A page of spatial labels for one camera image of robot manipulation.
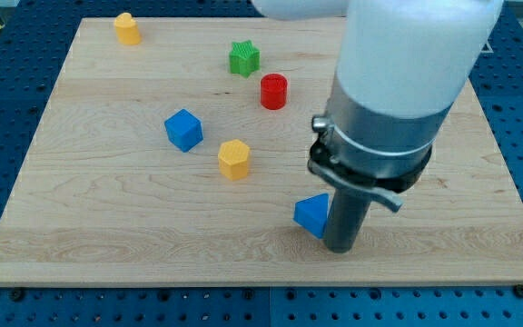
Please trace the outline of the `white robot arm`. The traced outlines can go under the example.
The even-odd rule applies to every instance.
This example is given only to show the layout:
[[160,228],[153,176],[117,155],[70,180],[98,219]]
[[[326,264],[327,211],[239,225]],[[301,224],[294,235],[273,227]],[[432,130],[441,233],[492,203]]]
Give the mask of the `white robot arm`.
[[349,251],[371,203],[398,211],[500,15],[502,0],[255,0],[276,20],[346,20],[309,170],[335,194],[323,241]]

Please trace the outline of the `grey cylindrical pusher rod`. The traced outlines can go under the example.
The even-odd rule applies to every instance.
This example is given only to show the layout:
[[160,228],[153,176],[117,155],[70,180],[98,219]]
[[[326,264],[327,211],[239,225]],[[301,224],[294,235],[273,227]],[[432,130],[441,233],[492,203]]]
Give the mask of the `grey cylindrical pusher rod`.
[[370,200],[337,189],[326,221],[323,241],[334,253],[346,253],[354,245],[370,208]]

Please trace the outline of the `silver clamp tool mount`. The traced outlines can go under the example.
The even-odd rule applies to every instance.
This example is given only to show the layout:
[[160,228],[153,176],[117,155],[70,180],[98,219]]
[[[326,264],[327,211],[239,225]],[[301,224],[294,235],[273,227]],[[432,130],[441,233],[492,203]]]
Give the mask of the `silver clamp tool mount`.
[[318,138],[308,169],[340,192],[397,212],[400,193],[419,179],[449,109],[414,117],[378,113],[335,77],[324,114],[311,120]]

